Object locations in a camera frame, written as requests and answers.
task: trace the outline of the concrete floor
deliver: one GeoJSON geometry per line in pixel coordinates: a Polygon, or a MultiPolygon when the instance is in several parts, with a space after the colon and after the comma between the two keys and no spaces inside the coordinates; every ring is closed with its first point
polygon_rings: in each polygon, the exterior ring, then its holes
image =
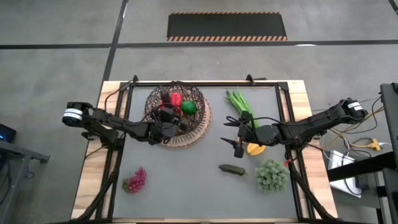
{"type": "MultiPolygon", "coordinates": [[[[110,43],[121,2],[0,1],[0,45],[110,43]]],[[[127,5],[119,42],[165,42],[167,15],[178,11],[280,11],[289,40],[398,39],[398,17],[387,0],[139,0],[127,5]]],[[[62,113],[68,101],[96,104],[108,54],[109,49],[0,50],[0,123],[18,130],[17,144],[51,155],[48,164],[32,163],[36,175],[25,180],[13,223],[69,219],[86,141],[80,129],[62,124],[62,113]]],[[[381,83],[398,82],[397,58],[398,45],[118,49],[109,79],[231,80],[248,73],[302,79],[312,108],[323,109],[346,97],[372,98],[381,83]]],[[[384,114],[377,120],[376,130],[348,139],[388,142],[384,114]]],[[[373,125],[368,121],[362,129],[373,125]]],[[[325,142],[332,138],[328,134],[325,142]]],[[[343,151],[343,145],[331,149],[343,151]]],[[[376,222],[374,209],[341,202],[337,209],[345,220],[376,222]]]]}

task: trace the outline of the lemon slice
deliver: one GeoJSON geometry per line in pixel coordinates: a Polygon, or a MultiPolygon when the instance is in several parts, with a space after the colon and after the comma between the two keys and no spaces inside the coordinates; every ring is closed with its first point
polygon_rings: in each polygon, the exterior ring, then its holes
{"type": "Polygon", "coordinates": [[[248,150],[248,154],[250,156],[256,156],[256,155],[264,152],[264,150],[266,150],[266,146],[259,146],[258,144],[249,143],[247,150],[248,150]]]}

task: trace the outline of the round basket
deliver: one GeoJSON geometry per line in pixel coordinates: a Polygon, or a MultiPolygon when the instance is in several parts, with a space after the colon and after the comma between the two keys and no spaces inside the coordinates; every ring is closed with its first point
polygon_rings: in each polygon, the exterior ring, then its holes
{"type": "MultiPolygon", "coordinates": [[[[178,128],[176,136],[188,134],[191,131],[195,130],[197,126],[202,122],[203,115],[205,114],[205,99],[201,91],[193,85],[176,81],[172,81],[167,85],[159,86],[149,94],[147,101],[145,102],[145,114],[151,112],[153,109],[156,109],[161,104],[162,99],[160,97],[160,94],[163,91],[168,92],[170,95],[172,93],[180,93],[183,100],[193,101],[197,106],[196,113],[184,114],[182,116],[181,120],[187,124],[188,128],[185,132],[178,128]]],[[[153,121],[153,119],[148,117],[147,121],[153,121]]]]}
{"type": "Polygon", "coordinates": [[[205,114],[197,128],[188,134],[172,137],[167,144],[161,143],[161,145],[172,149],[182,149],[196,144],[209,130],[212,118],[210,104],[205,98],[205,114]]]}

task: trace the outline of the wooden board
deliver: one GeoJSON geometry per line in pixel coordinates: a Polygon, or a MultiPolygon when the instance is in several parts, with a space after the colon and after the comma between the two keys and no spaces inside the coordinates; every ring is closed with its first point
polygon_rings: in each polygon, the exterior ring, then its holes
{"type": "MultiPolygon", "coordinates": [[[[141,81],[142,83],[153,83],[159,81],[141,81]]],[[[183,82],[208,82],[208,81],[183,81],[183,82]]],[[[242,80],[230,80],[228,82],[242,82],[242,80]]],[[[289,84],[289,92],[290,98],[292,101],[293,111],[295,120],[305,119],[312,115],[310,103],[308,101],[307,91],[305,89],[303,80],[268,80],[268,81],[257,81],[257,82],[287,82],[289,84]]],[[[98,108],[104,108],[105,98],[116,91],[120,86],[120,81],[110,81],[104,82],[101,90],[101,94],[99,97],[99,103],[97,105],[98,108]]],[[[108,99],[107,110],[110,113],[115,111],[116,100],[118,98],[118,94],[115,94],[108,99]]],[[[284,106],[285,117],[288,119],[289,114],[287,111],[287,105],[282,97],[282,104],[284,106]]],[[[122,107],[121,107],[121,116],[123,115],[124,109],[126,107],[126,97],[123,98],[122,107]]],[[[319,146],[318,141],[312,141],[312,144],[319,146]]],[[[88,145],[87,154],[101,146],[99,141],[92,141],[88,145]]],[[[114,166],[114,159],[116,158],[117,152],[113,152],[113,164],[111,166],[111,170],[114,166]]],[[[91,155],[83,164],[83,170],[80,177],[80,183],[77,189],[75,203],[73,205],[71,218],[79,217],[86,209],[86,207],[93,201],[96,194],[100,190],[104,165],[106,159],[106,149],[101,149],[95,154],[91,155]]],[[[307,172],[308,183],[311,191],[314,193],[319,202],[324,206],[324,208],[334,217],[337,217],[337,211],[335,207],[335,203],[333,200],[333,196],[331,194],[331,189],[329,185],[328,176],[326,173],[326,168],[323,163],[322,152],[318,149],[312,147],[306,147],[303,150],[303,159],[305,164],[305,170],[307,172]]],[[[109,203],[109,195],[110,190],[106,194],[104,209],[103,209],[103,217],[107,216],[108,212],[108,203],[109,203]]],[[[300,190],[300,200],[302,204],[304,217],[308,216],[307,206],[305,202],[305,196],[303,192],[300,190]]],[[[166,219],[114,219],[114,222],[197,222],[196,219],[183,219],[183,220],[166,220],[166,219]]],[[[207,222],[294,222],[295,220],[276,220],[276,219],[212,219],[207,222]]]]}

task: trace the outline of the black floor mat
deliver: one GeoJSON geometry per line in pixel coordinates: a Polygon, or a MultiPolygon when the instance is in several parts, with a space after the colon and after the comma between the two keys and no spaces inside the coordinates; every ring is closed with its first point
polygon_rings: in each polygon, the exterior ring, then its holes
{"type": "Polygon", "coordinates": [[[168,41],[287,40],[279,12],[175,12],[168,41]]]}

